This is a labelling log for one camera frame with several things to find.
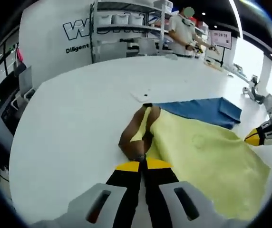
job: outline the fabric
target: fabric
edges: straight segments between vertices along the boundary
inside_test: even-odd
[[[195,34],[195,27],[193,23],[188,23],[189,21],[190,20],[183,18],[179,14],[174,15],[169,19],[169,30],[173,30],[184,42],[195,46],[195,42],[193,41],[192,36],[192,34]],[[176,42],[169,44],[169,48],[171,48],[176,54],[186,56],[193,54],[193,51],[187,51],[185,47],[181,46]]]
[[[22,54],[21,54],[19,48],[17,48],[17,57],[18,57],[18,60],[19,60],[20,62],[23,62],[23,56],[22,56]]]
[[[155,104],[175,115],[232,129],[239,124],[241,109],[222,98]]]
[[[128,157],[144,152],[170,163],[227,218],[250,220],[260,209],[270,168],[228,129],[143,106],[119,146]]]

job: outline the white shirt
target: white shirt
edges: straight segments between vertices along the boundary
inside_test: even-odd
[[[170,25],[169,31],[173,30],[181,40],[195,46],[195,42],[193,41],[193,34],[195,34],[195,26],[191,20],[184,18],[180,14],[177,14],[170,18],[169,25]],[[175,41],[169,44],[169,48],[171,48],[173,52],[176,54],[187,56],[193,54],[193,51],[187,51],[185,47],[181,46]]]

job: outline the white table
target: white table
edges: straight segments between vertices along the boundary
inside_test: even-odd
[[[28,223],[54,219],[127,161],[117,144],[141,106],[130,91],[150,88],[146,102],[152,103],[223,96],[243,110],[234,128],[243,138],[267,118],[263,106],[241,95],[244,86],[200,60],[165,57],[101,62],[43,83],[25,109],[11,148],[10,191],[17,212]],[[254,150],[272,168],[272,146]],[[272,171],[266,197],[271,190]]]

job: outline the blue towel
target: blue towel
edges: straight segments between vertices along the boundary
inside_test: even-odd
[[[196,119],[231,130],[239,124],[241,109],[221,98],[155,104],[160,108],[188,119]]]

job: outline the white chair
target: white chair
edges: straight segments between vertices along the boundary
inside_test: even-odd
[[[32,93],[34,89],[32,88],[32,76],[31,76],[31,66],[19,74],[19,92],[16,94],[15,99],[10,103],[11,106],[19,110],[19,107],[25,106],[25,103],[29,102],[29,94]]]

